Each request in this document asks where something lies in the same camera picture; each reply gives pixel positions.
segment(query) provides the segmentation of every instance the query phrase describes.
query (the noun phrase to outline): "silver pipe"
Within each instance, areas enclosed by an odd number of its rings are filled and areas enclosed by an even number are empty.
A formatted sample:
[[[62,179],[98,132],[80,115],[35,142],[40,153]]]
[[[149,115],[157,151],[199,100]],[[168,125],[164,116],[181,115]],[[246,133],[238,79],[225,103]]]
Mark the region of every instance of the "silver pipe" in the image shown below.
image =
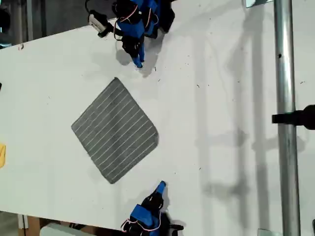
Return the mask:
[[[295,111],[292,0],[274,0],[278,114]],[[296,127],[278,125],[283,236],[300,236]]]

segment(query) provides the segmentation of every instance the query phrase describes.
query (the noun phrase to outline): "floor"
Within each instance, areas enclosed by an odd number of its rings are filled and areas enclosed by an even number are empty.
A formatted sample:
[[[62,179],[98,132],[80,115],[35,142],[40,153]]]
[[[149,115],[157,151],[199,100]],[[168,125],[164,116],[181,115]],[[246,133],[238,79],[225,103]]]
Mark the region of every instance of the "floor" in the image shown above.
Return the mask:
[[[0,212],[0,235],[18,236],[18,217],[16,214]]]
[[[114,18],[114,0],[90,0],[88,8]],[[47,35],[72,30],[88,24],[85,0],[45,0]]]
[[[88,8],[112,19],[114,1],[90,0]],[[10,14],[11,21],[8,30],[0,29],[0,49],[88,24],[85,0],[0,0],[0,9]]]

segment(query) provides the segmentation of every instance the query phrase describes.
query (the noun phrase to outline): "cable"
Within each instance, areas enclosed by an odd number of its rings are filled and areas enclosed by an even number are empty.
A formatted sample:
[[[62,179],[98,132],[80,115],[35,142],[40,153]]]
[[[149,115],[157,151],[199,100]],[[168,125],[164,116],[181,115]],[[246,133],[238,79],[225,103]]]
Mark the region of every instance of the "cable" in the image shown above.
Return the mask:
[[[26,236],[24,215],[22,215],[22,218],[23,218],[23,231],[24,231],[24,236]]]
[[[117,18],[117,20],[115,21],[113,34],[114,34],[114,39],[116,39],[117,41],[121,41],[121,39],[116,38],[116,24],[117,24],[118,20],[119,20],[119,18]]]
[[[138,6],[136,6],[136,7],[134,8],[133,12],[131,12],[131,14],[128,15],[127,17],[121,17],[121,18],[122,18],[121,22],[123,22],[123,21],[129,19],[129,17],[132,16],[132,15],[136,12],[137,8],[138,8]]]
[[[138,8],[138,6],[136,6],[136,7],[134,8],[134,10],[133,10],[127,17],[120,17],[120,18],[117,18],[117,20],[116,20],[116,22],[115,22],[115,24],[114,24],[114,30],[113,30],[114,38],[115,38],[117,41],[121,41],[121,39],[117,39],[117,38],[116,38],[116,24],[117,24],[117,22],[118,22],[119,20],[120,20],[120,22],[123,22],[123,21],[125,21],[125,20],[129,20],[129,18],[136,12],[137,8]]]
[[[157,14],[154,14],[156,17],[157,17],[157,22],[154,23],[154,25],[156,25],[158,23],[158,15]]]
[[[147,24],[146,24],[145,28],[146,28],[146,27],[148,27],[148,25],[149,25],[149,22],[150,22],[150,16],[151,16],[151,8],[150,8],[150,11],[149,11],[148,22],[147,22]]]

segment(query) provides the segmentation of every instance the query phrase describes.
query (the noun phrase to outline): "white table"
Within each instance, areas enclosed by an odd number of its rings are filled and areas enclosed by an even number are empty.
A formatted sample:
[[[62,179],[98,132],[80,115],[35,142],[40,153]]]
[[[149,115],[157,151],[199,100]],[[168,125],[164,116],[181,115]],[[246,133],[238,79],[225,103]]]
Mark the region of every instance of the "white table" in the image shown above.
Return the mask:
[[[273,4],[173,4],[163,41],[134,67],[110,35],[75,29],[0,51],[0,210],[118,229],[161,180],[185,236],[281,232]],[[314,1],[294,1],[297,108],[314,104]],[[159,146],[117,183],[71,130],[118,77],[159,132]],[[315,133],[298,128],[302,235],[315,218]]]

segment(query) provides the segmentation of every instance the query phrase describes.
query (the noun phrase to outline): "white stripe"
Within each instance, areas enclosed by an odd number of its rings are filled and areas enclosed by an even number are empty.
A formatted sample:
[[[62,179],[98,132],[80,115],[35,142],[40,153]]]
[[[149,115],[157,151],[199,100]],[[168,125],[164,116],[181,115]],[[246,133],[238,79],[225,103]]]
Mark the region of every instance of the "white stripe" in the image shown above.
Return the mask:
[[[110,104],[112,104],[112,103],[115,101],[115,99],[116,99],[123,91],[124,91],[124,90],[122,90],[120,93],[118,93],[118,95],[97,115],[97,117],[96,117],[94,120],[92,120],[92,122],[90,123],[90,125],[89,125],[88,127],[86,127],[85,130],[83,130],[83,132],[78,136],[78,138],[81,137],[81,135],[82,135],[82,134],[93,124],[93,122],[106,110],[106,108],[107,108]],[[109,115],[127,96],[128,96],[128,94],[126,94],[126,96],[125,96],[119,103],[117,103],[116,106],[115,106],[107,115]]]
[[[87,108],[87,110],[85,110],[84,114],[86,114],[91,108],[92,108],[92,105],[90,105],[90,106]],[[78,118],[75,123],[73,123],[73,126],[75,126],[75,124],[83,117],[83,115],[82,115],[80,118]]]
[[[150,130],[152,127],[153,127],[153,126],[150,126],[149,129],[147,129],[143,134],[141,134],[140,137],[138,137],[138,138],[136,139],[136,141],[134,141],[132,144],[130,144],[130,145],[129,145],[121,154],[119,154],[119,155],[116,157],[116,159],[113,160],[107,167],[109,167],[114,161],[116,161],[117,158],[119,158],[125,151],[127,151],[129,147],[131,147],[135,142],[137,142],[137,141],[138,141],[146,132],[148,132],[148,130]]]
[[[136,158],[133,159],[128,165],[126,165],[117,175],[115,175],[112,180],[114,180],[122,171],[124,171],[128,166],[130,166],[136,159],[138,159],[146,150],[148,150],[154,143],[148,146],[142,153],[140,153]]]
[[[121,120],[133,109],[133,107],[131,107],[131,108],[129,109],[129,111],[128,111],[126,114],[124,114],[123,117],[121,117],[121,118],[119,119],[119,121],[121,121]],[[107,126],[107,124],[94,136],[94,138],[92,138],[92,140],[94,140],[94,139],[96,138],[96,136]],[[109,131],[111,131],[111,130],[115,127],[116,124],[114,124],[114,125],[103,135],[103,137],[101,137],[101,138],[88,150],[88,152],[91,151],[91,150],[109,133]]]
[[[92,114],[89,115],[89,117],[83,122],[83,124],[91,117]]]
[[[123,124],[123,125],[122,125],[122,126],[121,126],[121,127],[120,127],[120,128],[119,128],[119,129],[118,129],[118,130],[117,130],[117,131],[116,131],[116,132],[115,132],[115,133],[91,156],[91,158],[92,158],[92,157],[93,157],[93,156],[94,156],[94,155],[95,155],[95,154],[96,154],[119,130],[121,130],[139,111],[140,111],[140,110],[138,110],[129,120],[127,120],[126,123]],[[106,132],[106,134],[108,134],[108,132],[111,131],[111,130],[115,127],[115,125],[113,125],[113,127],[111,127],[111,129],[108,130],[108,131]],[[101,138],[97,141],[97,143],[94,144],[94,146],[93,146],[91,149],[89,149],[89,151],[91,151],[91,150],[106,136],[106,134],[104,134],[103,137],[101,137]]]
[[[140,120],[142,117],[144,117],[144,116],[141,116],[126,132],[128,132],[131,128],[133,128],[133,127],[139,122],[139,120]],[[128,139],[130,139],[130,137],[131,137],[132,135],[130,135],[129,138],[127,138],[118,148],[120,148]],[[107,149],[105,152],[103,152],[103,154],[102,154],[100,157],[98,157],[95,161],[97,161],[99,158],[101,158],[101,157],[108,151],[108,149]]]
[[[77,132],[77,131],[82,127],[82,125],[84,125],[85,122],[87,122],[87,121],[89,120],[89,118],[90,118],[91,115],[93,115],[93,114],[94,114],[94,112],[92,112],[92,113],[90,114],[90,116],[89,116],[82,124],[80,124],[80,126],[79,126],[74,132]]]
[[[115,92],[116,91],[116,89],[118,89],[118,87],[119,87],[119,85],[115,88],[115,90],[114,91],[112,91],[111,93],[110,93],[110,95],[112,95],[113,94],[113,92]],[[101,104],[99,104],[98,106],[97,106],[97,108],[99,108],[109,97],[110,97],[110,95],[108,95],[105,99],[104,99],[104,101],[102,101],[102,103]]]
[[[95,139],[95,137],[109,124],[109,122],[111,122],[122,110],[123,110],[123,108],[125,108],[129,103],[131,102],[131,100],[129,100],[117,113],[116,113],[116,115],[114,115],[109,121],[108,121],[108,123],[100,130],[100,131],[98,131],[98,133],[97,134],[95,134],[95,136],[88,142],[88,144],[86,144],[86,146],[87,145],[89,145],[89,143],[91,142],[91,141],[93,141],[94,139]],[[84,140],[86,140],[86,138],[90,135],[90,134],[92,134],[92,132],[103,122],[103,120],[106,118],[106,117],[108,117],[108,115],[110,114],[110,113],[108,113],[95,127],[94,127],[94,129],[93,130],[91,130],[91,132],[82,140],[83,142],[84,142]]]
[[[128,132],[131,128],[133,128],[133,127],[139,122],[139,120],[142,119],[142,117],[144,117],[144,116],[141,116],[126,132]],[[140,128],[138,128],[137,131],[138,131],[139,129],[141,129],[147,122],[148,122],[148,120],[147,120]],[[127,142],[134,134],[135,134],[135,133],[133,133],[132,135],[130,135],[122,144],[119,145],[118,148],[116,148],[115,151],[112,152],[112,154],[110,154],[110,155],[109,155],[102,163],[100,163],[98,166],[100,166],[101,164],[103,164],[109,157],[111,157],[111,156],[117,151],[117,149],[119,149],[122,145],[124,145],[124,143]],[[103,152],[103,154],[102,154],[99,158],[101,158],[101,157],[108,151],[108,149],[107,149],[105,152]]]

